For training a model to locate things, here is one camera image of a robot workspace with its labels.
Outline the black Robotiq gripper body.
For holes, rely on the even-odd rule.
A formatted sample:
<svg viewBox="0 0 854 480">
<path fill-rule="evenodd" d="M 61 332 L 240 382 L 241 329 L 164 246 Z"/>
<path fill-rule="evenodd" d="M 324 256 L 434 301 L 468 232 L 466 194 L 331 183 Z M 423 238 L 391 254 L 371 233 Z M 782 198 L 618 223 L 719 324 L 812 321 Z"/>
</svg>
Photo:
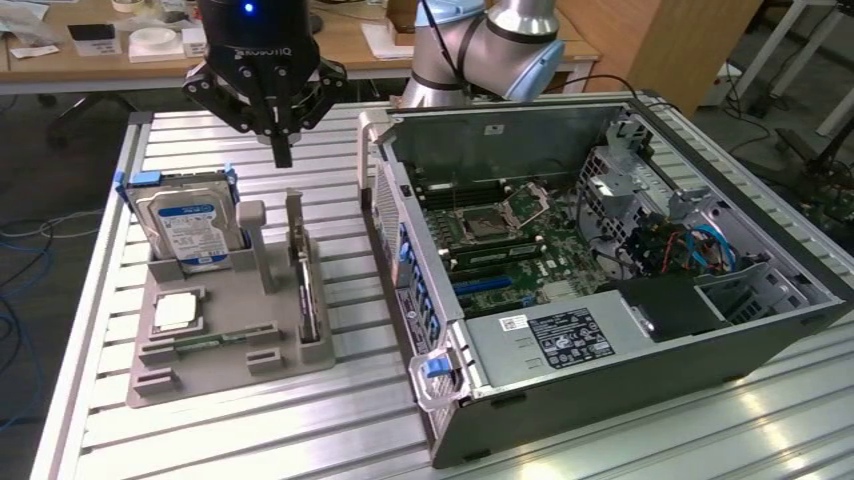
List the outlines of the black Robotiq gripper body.
<svg viewBox="0 0 854 480">
<path fill-rule="evenodd" d="M 319 47 L 305 1 L 200 1 L 207 39 L 204 61 L 225 77 L 245 63 L 260 75 L 283 133 L 283 64 L 316 63 Z"/>
</svg>

